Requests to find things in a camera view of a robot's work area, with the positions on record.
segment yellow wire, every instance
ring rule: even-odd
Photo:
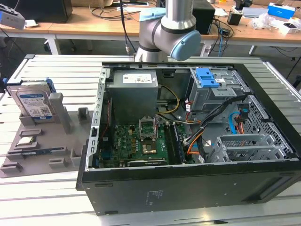
[[[175,106],[175,108],[173,110],[170,110],[170,111],[167,111],[167,112],[157,112],[157,114],[170,114],[170,113],[174,113],[176,110],[178,110],[179,106],[180,106],[180,100],[179,98],[177,97],[177,95],[167,86],[163,86],[161,85],[162,87],[168,89],[174,96],[175,98],[177,99],[177,105]]]

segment wooden desk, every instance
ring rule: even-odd
[[[106,12],[115,8],[105,8]],[[103,13],[102,16],[119,16],[120,12],[112,11]],[[139,40],[139,13],[127,16],[125,21],[127,34],[131,40]],[[52,24],[49,28],[49,34],[54,34],[56,39],[85,39],[85,40],[124,40],[124,31],[122,23],[118,21],[109,21],[95,17],[91,14],[88,7],[73,7],[73,13],[66,24]],[[202,36],[202,42],[205,40],[215,40],[217,33],[210,33]],[[52,52],[59,52],[57,45],[50,46]]]
[[[293,6],[301,6],[301,2],[296,1],[286,1],[288,5]],[[227,13],[232,9],[232,6],[235,5],[235,2],[232,0],[228,0],[227,2],[217,2],[217,8],[220,7],[224,9]],[[254,8],[267,8],[267,6],[261,5],[252,5]],[[227,23],[228,17],[219,17],[220,21]],[[250,18],[242,17],[238,26],[231,25],[234,30],[234,35],[228,41],[228,44],[233,45],[253,45],[249,54],[251,55],[253,51],[256,49],[254,46],[278,46],[278,47],[301,47],[301,33],[295,34],[281,34],[277,29],[271,28],[255,30],[252,26],[249,25],[251,21]],[[216,26],[212,26],[211,28],[212,34],[218,34]]]
[[[15,28],[0,25],[1,29],[8,33],[44,33],[48,34],[48,30],[52,23],[39,23],[37,27],[27,27],[24,30],[18,30]]]

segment connector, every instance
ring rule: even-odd
[[[236,123],[244,122],[249,117],[250,106],[249,106],[249,104],[238,104],[237,108],[240,112],[240,117],[235,118],[235,121],[236,121]]]

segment black computer case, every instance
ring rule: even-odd
[[[0,0],[1,4],[15,8],[17,0]],[[20,0],[16,11],[26,20],[66,23],[72,14],[71,0]]]

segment blue hard drive label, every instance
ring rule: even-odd
[[[50,119],[52,113],[49,109],[48,98],[45,100],[43,94],[22,94],[20,100],[33,119]]]

